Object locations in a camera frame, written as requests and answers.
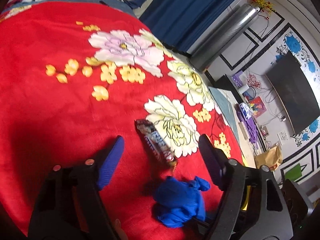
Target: silver cylinder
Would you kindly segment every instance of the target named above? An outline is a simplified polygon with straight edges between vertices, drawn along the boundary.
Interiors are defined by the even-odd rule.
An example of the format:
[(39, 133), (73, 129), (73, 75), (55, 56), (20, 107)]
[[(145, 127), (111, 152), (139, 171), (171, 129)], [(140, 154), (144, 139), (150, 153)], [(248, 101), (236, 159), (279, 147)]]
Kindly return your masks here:
[(196, 49), (188, 59), (189, 63), (196, 70), (205, 72), (210, 64), (258, 19), (259, 11), (260, 8), (258, 6), (242, 5)]

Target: purple cloth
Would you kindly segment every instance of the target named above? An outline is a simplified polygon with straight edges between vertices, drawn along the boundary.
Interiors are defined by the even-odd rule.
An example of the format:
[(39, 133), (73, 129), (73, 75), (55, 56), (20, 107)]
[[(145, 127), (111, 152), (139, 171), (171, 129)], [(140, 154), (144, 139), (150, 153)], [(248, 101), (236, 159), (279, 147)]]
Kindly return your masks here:
[(255, 125), (252, 117), (250, 117), (248, 120), (245, 120), (244, 117), (242, 116), (239, 106), (237, 106), (236, 112), (239, 120), (244, 123), (249, 133), (249, 137), (250, 137), (249, 141), (251, 143), (256, 143), (258, 140), (258, 134), (257, 134), (258, 131), (257, 131), (257, 126)]

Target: metal screw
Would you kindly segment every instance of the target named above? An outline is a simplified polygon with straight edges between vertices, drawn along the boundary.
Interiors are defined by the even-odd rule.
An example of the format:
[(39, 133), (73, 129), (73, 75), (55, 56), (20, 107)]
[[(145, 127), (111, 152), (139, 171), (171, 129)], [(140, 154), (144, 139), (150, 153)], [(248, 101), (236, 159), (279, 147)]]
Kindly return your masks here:
[(94, 159), (87, 159), (85, 162), (84, 162), (85, 165), (92, 165), (94, 164)]
[(266, 165), (262, 165), (260, 169), (262, 169), (263, 171), (270, 171), (269, 167)]
[(231, 164), (232, 166), (236, 166), (238, 162), (235, 159), (229, 159), (228, 163)]
[(55, 165), (52, 169), (53, 171), (59, 171), (61, 169), (61, 165)]

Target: flat screen tv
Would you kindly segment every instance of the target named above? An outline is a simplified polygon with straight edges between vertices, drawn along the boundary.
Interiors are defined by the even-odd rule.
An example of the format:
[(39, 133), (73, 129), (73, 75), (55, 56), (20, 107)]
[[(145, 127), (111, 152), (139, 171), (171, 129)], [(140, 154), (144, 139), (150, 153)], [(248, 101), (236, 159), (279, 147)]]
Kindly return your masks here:
[(318, 102), (300, 66), (289, 51), (267, 72), (288, 114), (294, 135), (298, 135), (320, 116)]

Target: floral bedspread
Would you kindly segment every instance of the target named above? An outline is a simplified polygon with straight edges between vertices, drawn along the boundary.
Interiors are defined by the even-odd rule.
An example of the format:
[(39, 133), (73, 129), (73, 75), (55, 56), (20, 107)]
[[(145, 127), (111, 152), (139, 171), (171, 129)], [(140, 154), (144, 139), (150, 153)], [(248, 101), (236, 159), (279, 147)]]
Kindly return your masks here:
[[(199, 176), (214, 210), (221, 192), (198, 150), (207, 134), (241, 161), (241, 150), (198, 73), (167, 51), (139, 20), (107, 6), (42, 3), (0, 17), (0, 201), (27, 233), (41, 183), (55, 164), (92, 157), (117, 135), (125, 151), (100, 192), (133, 239), (196, 239), (152, 216), (159, 179)], [(154, 123), (179, 163), (174, 174), (145, 152), (135, 119)]]

